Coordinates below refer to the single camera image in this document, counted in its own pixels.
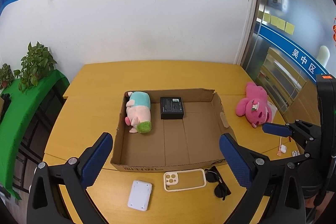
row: screw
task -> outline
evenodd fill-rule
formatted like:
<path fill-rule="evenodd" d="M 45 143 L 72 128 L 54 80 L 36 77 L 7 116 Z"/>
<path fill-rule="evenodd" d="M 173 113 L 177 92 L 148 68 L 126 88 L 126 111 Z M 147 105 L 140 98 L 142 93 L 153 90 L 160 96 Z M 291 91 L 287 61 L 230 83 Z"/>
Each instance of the screw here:
<path fill-rule="evenodd" d="M 39 169 L 42 169 L 43 167 L 45 167 L 45 162 L 40 162 L 38 166 L 39 166 Z"/>
<path fill-rule="evenodd" d="M 77 162 L 76 158 L 71 158 L 70 160 L 68 160 L 69 164 L 73 165 Z"/>
<path fill-rule="evenodd" d="M 258 165 L 263 165 L 265 163 L 265 161 L 263 159 L 260 159 L 260 158 L 256 159 L 255 162 Z"/>
<path fill-rule="evenodd" d="M 289 162 L 287 163 L 287 166 L 290 168 L 290 169 L 293 169 L 295 167 L 295 164 L 292 163 L 292 162 Z"/>

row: pink stuffed bear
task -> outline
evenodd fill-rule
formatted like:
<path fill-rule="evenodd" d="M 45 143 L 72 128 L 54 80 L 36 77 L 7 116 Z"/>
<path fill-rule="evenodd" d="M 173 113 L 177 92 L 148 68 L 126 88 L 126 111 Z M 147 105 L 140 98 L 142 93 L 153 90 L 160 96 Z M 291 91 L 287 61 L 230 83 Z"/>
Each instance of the pink stuffed bear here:
<path fill-rule="evenodd" d="M 246 98 L 239 101 L 236 114 L 238 116 L 245 115 L 254 128 L 259 124 L 270 122 L 272 111 L 267 104 L 266 90 L 262 86 L 248 82 L 246 84 Z"/>

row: green cloth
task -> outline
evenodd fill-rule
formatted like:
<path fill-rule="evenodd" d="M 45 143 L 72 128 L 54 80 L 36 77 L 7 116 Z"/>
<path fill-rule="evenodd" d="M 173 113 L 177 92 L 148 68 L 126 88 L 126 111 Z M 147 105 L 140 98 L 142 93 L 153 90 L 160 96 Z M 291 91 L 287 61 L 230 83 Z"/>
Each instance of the green cloth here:
<path fill-rule="evenodd" d="M 27 89 L 23 94 L 18 89 L 20 79 L 13 81 L 12 85 L 2 92 L 9 93 L 12 102 L 0 123 L 0 182 L 17 199 L 21 198 L 13 190 L 12 184 L 20 143 L 38 106 L 58 80 L 61 80 L 61 84 L 58 83 L 56 87 L 62 95 L 69 86 L 69 81 L 58 70 L 53 70 L 48 77 L 42 78 L 37 86 Z"/>

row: potted plant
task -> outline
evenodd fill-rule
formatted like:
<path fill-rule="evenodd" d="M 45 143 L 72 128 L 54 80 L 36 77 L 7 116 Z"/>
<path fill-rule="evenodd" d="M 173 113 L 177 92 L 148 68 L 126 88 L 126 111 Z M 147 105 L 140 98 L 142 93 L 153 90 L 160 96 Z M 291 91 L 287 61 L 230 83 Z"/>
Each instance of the potted plant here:
<path fill-rule="evenodd" d="M 0 90 L 5 89 L 10 86 L 14 80 L 14 75 L 12 73 L 10 65 L 3 64 L 0 69 Z"/>
<path fill-rule="evenodd" d="M 27 55 L 21 61 L 22 69 L 15 70 L 14 75 L 21 79 L 18 88 L 22 93 L 29 87 L 36 86 L 42 77 L 48 76 L 49 71 L 54 70 L 54 64 L 57 64 L 48 47 L 39 42 L 33 47 L 29 43 Z"/>

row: blue banner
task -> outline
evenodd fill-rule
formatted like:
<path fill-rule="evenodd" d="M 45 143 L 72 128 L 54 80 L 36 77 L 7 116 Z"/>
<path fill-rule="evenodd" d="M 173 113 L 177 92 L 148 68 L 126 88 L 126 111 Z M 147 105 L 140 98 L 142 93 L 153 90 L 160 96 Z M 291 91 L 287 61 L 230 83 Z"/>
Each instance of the blue banner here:
<path fill-rule="evenodd" d="M 262 24 L 259 35 L 293 60 L 316 83 L 316 75 L 329 74 L 308 52 L 283 34 Z"/>

